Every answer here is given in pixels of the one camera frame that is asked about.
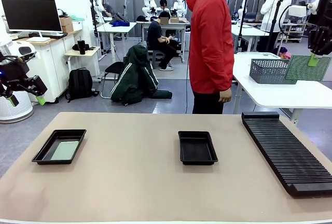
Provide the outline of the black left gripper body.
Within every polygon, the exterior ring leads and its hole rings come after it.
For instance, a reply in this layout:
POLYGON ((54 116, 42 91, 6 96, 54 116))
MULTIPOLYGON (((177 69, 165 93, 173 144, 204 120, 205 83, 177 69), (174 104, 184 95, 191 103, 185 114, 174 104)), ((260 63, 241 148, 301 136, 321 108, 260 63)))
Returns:
POLYGON ((1 96, 12 96, 14 91, 28 92, 29 70, 19 57, 1 57, 1 96))

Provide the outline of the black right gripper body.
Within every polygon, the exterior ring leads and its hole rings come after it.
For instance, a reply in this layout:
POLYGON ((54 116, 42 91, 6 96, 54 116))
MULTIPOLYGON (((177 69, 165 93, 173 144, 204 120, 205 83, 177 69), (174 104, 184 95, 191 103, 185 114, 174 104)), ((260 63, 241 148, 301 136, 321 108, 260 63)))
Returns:
POLYGON ((308 23, 315 26, 309 32, 308 48, 315 55, 331 53, 331 17, 310 15, 308 23))

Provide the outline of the person's right hand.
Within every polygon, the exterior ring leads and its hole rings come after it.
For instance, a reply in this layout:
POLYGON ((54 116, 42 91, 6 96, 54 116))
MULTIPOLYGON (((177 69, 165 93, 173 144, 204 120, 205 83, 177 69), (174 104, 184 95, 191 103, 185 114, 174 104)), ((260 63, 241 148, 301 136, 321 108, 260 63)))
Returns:
POLYGON ((232 98, 232 91, 231 89, 227 89, 226 91, 221 91, 219 93, 219 102, 221 103, 227 103, 230 102, 232 98))

